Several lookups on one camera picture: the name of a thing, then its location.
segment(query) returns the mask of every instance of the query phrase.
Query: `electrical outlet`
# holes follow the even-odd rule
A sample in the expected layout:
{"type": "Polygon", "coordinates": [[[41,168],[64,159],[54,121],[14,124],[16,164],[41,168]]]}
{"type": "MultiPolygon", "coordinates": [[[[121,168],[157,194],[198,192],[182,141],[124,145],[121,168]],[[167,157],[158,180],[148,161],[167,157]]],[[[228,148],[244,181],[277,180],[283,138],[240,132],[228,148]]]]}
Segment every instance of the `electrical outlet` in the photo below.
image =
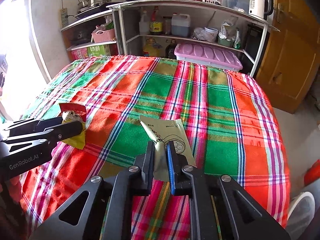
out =
{"type": "Polygon", "coordinates": [[[67,25],[69,25],[69,20],[68,20],[68,9],[67,8],[63,8],[63,9],[60,9],[60,26],[61,28],[64,28],[66,27],[67,25]]]}

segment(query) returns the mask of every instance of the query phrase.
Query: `screw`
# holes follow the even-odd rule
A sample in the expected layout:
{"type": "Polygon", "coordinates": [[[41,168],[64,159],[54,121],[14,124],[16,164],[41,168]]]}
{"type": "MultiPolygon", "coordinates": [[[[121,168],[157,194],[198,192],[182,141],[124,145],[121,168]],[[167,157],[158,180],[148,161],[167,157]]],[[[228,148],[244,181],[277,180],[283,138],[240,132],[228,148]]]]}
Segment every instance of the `screw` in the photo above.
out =
{"type": "Polygon", "coordinates": [[[185,165],[183,166],[184,171],[193,171],[193,166],[191,165],[185,165]]]}
{"type": "Polygon", "coordinates": [[[230,182],[231,181],[231,177],[229,175],[222,175],[221,176],[221,179],[224,181],[224,182],[230,182]]]}
{"type": "Polygon", "coordinates": [[[139,167],[136,165],[130,166],[129,167],[129,171],[130,172],[137,172],[139,170],[139,167]]]}
{"type": "Polygon", "coordinates": [[[100,176],[93,176],[90,181],[92,183],[98,183],[101,181],[101,177],[100,176]]]}

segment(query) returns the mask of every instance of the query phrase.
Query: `white plastic jug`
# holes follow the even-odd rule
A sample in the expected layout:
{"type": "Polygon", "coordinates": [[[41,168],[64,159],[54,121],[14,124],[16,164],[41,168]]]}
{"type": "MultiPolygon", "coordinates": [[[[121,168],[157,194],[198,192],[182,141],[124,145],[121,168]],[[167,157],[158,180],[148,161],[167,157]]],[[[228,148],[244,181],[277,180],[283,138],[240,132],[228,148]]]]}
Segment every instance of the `white plastic jug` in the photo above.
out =
{"type": "Polygon", "coordinates": [[[188,14],[177,14],[172,15],[171,20],[171,32],[172,35],[180,37],[188,37],[191,24],[191,17],[188,14]]]}

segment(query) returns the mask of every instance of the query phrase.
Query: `tiled floor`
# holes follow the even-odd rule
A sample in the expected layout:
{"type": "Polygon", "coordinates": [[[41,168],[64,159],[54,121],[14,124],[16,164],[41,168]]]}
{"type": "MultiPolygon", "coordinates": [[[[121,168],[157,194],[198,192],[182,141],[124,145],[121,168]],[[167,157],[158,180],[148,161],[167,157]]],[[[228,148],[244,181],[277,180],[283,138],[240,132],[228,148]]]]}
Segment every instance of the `tiled floor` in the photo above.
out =
{"type": "Polygon", "coordinates": [[[274,109],[287,152],[290,168],[291,192],[303,188],[303,176],[320,158],[320,113],[309,100],[304,101],[295,114],[274,109]]]}

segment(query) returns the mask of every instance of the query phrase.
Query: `white kettle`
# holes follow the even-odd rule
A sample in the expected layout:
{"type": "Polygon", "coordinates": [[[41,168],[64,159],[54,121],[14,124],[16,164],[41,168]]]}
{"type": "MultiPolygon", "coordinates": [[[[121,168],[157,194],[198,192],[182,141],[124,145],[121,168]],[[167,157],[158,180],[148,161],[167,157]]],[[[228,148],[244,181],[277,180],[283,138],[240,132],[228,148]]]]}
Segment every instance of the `white kettle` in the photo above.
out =
{"type": "Polygon", "coordinates": [[[273,0],[250,0],[249,14],[267,19],[273,12],[273,0]]]}

